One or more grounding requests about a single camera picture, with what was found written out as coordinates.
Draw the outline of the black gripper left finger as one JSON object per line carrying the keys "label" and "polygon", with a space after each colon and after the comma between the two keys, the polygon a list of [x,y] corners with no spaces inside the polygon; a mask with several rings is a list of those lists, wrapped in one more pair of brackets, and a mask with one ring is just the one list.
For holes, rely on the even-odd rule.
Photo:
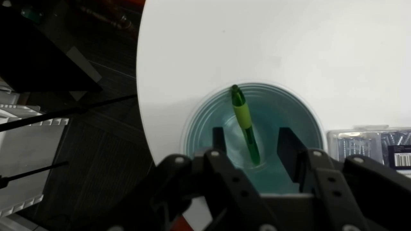
{"label": "black gripper left finger", "polygon": [[212,130],[212,149],[204,155],[204,170],[210,178],[205,200],[212,214],[205,231],[282,231],[244,173],[228,160],[222,128]]}

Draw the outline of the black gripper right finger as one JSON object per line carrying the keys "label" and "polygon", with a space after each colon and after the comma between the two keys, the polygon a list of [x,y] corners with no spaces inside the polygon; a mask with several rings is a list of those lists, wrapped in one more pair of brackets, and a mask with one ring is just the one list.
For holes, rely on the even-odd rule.
{"label": "black gripper right finger", "polygon": [[313,197],[321,231],[368,231],[343,174],[323,151],[307,148],[289,128],[281,128],[277,156],[299,192]]}

